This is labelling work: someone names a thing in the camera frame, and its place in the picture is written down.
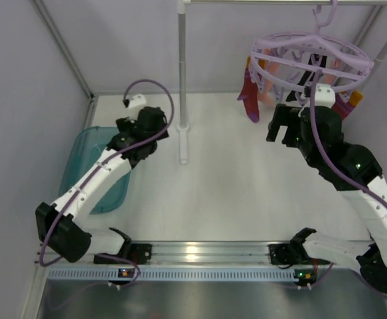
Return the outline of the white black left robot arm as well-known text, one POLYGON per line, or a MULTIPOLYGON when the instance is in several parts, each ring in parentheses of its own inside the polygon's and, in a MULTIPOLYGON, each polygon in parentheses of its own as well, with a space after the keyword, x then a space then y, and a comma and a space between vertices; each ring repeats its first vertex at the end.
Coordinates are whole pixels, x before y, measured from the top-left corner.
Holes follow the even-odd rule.
POLYGON ((166 115, 159 107, 142 107, 135 119, 116 121, 118 133, 106 144, 91 168, 53 203, 35 211, 42 247, 49 247, 70 263, 84 255, 126 259, 131 238, 114 228, 84 226, 94 207, 122 177, 157 150, 158 140, 168 138, 166 115))

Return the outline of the pink patterned sock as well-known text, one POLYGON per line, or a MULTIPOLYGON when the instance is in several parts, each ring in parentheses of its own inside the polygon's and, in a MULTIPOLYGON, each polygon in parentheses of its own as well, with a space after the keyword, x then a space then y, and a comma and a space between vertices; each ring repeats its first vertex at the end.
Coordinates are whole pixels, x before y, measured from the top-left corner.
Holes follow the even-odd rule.
MULTIPOLYGON (((276 76, 279 68, 279 64, 276 62, 269 62, 267 60, 260 60, 259 65, 266 69, 272 76, 276 76)), ((273 82, 266 80, 266 86, 264 87, 264 90, 258 91, 257 93, 257 99, 258 102, 261 102, 262 104, 265 104, 266 106, 274 108, 276 103, 275 100, 270 96, 270 90, 273 87, 273 82)))

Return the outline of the maroon purple sock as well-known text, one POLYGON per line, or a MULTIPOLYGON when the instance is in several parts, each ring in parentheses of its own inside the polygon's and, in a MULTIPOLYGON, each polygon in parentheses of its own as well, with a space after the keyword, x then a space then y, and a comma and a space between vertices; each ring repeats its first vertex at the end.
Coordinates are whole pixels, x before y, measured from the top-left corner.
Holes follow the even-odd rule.
POLYGON ((343 99, 339 93, 336 93, 335 103, 331 109, 340 115, 342 121, 344 121, 348 115, 359 105, 362 99, 362 93, 357 90, 351 93, 348 100, 343 99))
POLYGON ((237 101, 242 101, 244 110, 253 123, 258 123, 260 120, 260 111, 258 107, 258 87, 251 81, 250 71, 250 57, 247 58, 244 69, 244 80, 242 89, 237 97, 237 101))

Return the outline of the lilac round clip hanger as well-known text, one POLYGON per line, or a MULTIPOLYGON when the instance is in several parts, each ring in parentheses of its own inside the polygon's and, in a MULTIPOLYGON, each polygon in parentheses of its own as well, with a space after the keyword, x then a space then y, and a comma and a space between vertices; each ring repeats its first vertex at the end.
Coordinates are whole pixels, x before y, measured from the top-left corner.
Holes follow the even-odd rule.
POLYGON ((329 84, 344 99, 348 99, 366 80, 374 66, 369 56, 356 45, 321 32, 332 23, 337 6, 337 1, 331 1, 329 14, 324 21, 318 18, 321 6, 316 6, 313 9, 315 27, 311 32, 286 31, 254 40, 249 71, 251 81, 256 84, 258 91, 262 92, 266 80, 269 80, 273 82, 270 92, 277 101, 287 98, 293 90, 297 91, 296 101, 304 104, 307 101, 305 92, 313 80, 329 84), (327 56, 326 67, 308 65, 311 54, 327 56), (263 69, 259 65, 260 60, 278 63, 277 75, 272 76, 263 69), (305 86, 299 86, 297 83, 306 70, 314 72, 314 78, 305 86))

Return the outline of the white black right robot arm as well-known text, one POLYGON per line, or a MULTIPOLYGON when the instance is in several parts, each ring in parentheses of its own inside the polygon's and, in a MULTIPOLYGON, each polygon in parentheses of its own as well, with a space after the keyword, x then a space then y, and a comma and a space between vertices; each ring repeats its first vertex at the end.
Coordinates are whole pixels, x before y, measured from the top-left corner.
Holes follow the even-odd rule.
POLYGON ((273 264, 297 265, 319 259, 336 263, 359 274, 378 292, 387 294, 387 183, 372 152, 345 141, 342 118, 325 106, 315 107, 319 139, 335 167, 357 183, 339 177, 324 161, 316 145, 308 108, 278 104, 268 126, 266 140, 275 141, 279 129, 287 128, 282 143, 297 148, 309 167, 329 182, 349 202, 365 224, 372 243, 354 243, 324 235, 311 228, 296 233, 274 253, 273 264))

